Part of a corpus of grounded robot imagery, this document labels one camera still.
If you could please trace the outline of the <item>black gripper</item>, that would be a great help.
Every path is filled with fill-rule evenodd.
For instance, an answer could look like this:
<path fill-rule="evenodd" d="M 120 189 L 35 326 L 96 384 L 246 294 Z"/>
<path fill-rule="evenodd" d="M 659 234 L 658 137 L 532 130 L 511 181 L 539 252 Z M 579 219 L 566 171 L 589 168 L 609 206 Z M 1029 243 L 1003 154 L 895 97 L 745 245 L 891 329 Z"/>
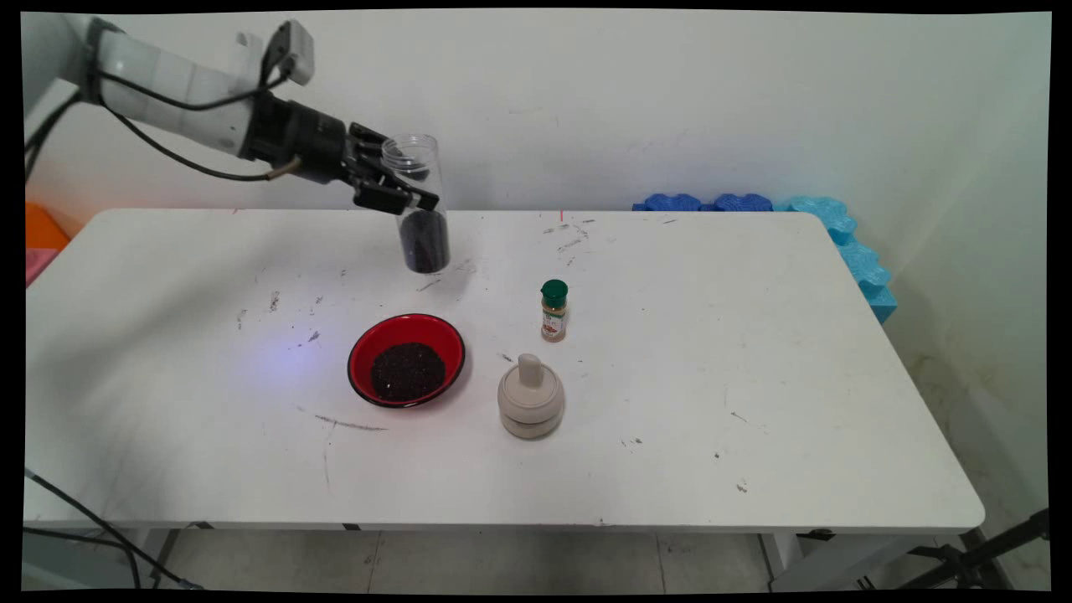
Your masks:
<path fill-rule="evenodd" d="M 357 155 L 386 167 L 359 167 Z M 265 162 L 274 170 L 297 162 L 291 175 L 314 183 L 352 183 L 353 203 L 361 209 L 402 216 L 407 209 L 440 207 L 440 194 L 410 183 L 425 183 L 431 176 L 428 160 L 410 155 L 399 142 L 366 126 L 344 122 L 271 92 L 254 100 L 244 160 Z"/>

